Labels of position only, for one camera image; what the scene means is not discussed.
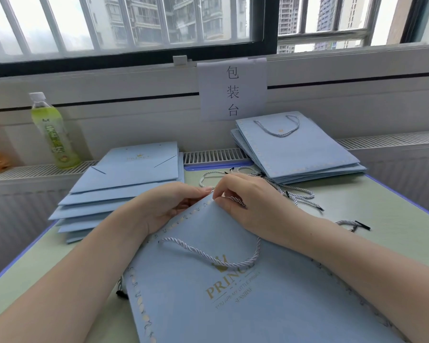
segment hand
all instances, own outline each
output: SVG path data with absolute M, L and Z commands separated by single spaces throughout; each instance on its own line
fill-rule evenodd
M 246 205 L 224 196 L 238 197 Z M 246 230 L 270 242 L 303 252 L 309 226 L 314 219 L 281 195 L 264 179 L 234 173 L 224 176 L 214 189 L 213 199 Z
M 143 228 L 148 235 L 210 192 L 211 187 L 193 187 L 180 182 L 163 184 L 138 195 L 111 215 L 120 216 L 123 224 Z

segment paper sign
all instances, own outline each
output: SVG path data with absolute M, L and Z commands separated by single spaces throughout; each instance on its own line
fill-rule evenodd
M 236 120 L 265 113 L 267 59 L 198 63 L 201 120 Z

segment bottle with green liquid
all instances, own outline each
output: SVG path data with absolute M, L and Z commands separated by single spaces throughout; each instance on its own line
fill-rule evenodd
M 44 93 L 29 95 L 33 101 L 32 120 L 49 144 L 56 166 L 63 170 L 78 166 L 80 157 L 73 150 L 59 111 L 46 102 Z

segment person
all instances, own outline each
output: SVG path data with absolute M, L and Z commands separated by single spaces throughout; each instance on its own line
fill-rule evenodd
M 145 237 L 210 192 L 165 184 L 111 213 L 0 315 L 0 343 L 83 342 Z M 429 343 L 428 266 L 304 212 L 261 178 L 226 175 L 213 197 L 245 229 L 331 269 L 413 343 Z

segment forearm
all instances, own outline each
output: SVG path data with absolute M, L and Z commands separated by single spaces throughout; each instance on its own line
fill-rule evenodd
M 326 219 L 312 220 L 303 253 L 341 277 L 413 343 L 429 343 L 429 267 Z
M 83 342 L 146 234 L 112 213 L 0 315 L 0 343 Z

